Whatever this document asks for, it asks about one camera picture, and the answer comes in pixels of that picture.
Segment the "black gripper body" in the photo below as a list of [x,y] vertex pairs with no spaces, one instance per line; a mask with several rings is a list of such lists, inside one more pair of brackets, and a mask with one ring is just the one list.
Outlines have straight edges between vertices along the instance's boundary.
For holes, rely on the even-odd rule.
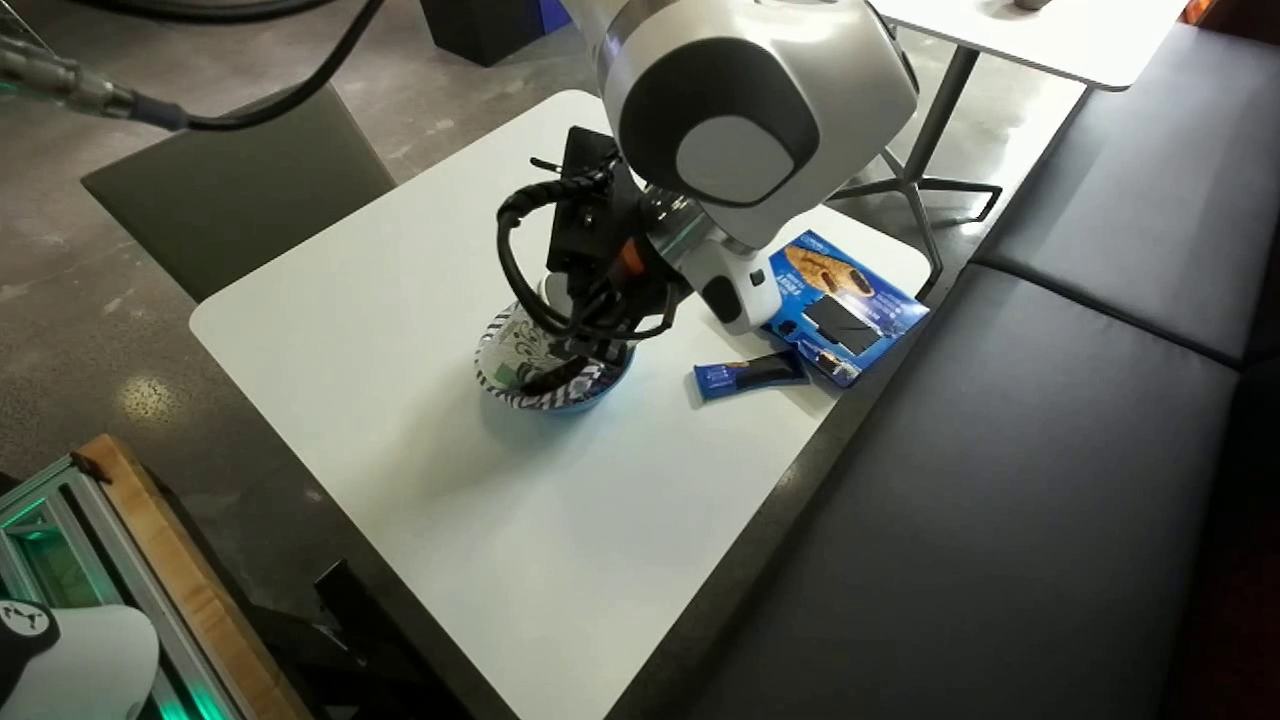
[[568,285],[568,309],[666,310],[686,281],[651,236],[673,217],[673,190],[643,186],[612,135],[570,124],[559,157],[568,196],[551,212],[542,268]]

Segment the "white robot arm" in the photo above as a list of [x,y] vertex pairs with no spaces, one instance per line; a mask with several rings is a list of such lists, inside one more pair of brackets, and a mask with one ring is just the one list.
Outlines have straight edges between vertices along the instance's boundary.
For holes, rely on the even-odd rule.
[[562,0],[608,127],[532,186],[556,212],[556,300],[515,304],[568,360],[612,360],[704,300],[759,329],[777,230],[908,124],[920,84],[867,0]]

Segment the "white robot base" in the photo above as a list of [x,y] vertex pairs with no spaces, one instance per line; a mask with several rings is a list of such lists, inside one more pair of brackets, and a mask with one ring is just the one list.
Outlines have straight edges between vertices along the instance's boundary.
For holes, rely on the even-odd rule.
[[0,599],[0,720],[137,720],[159,673],[159,635],[129,605]]

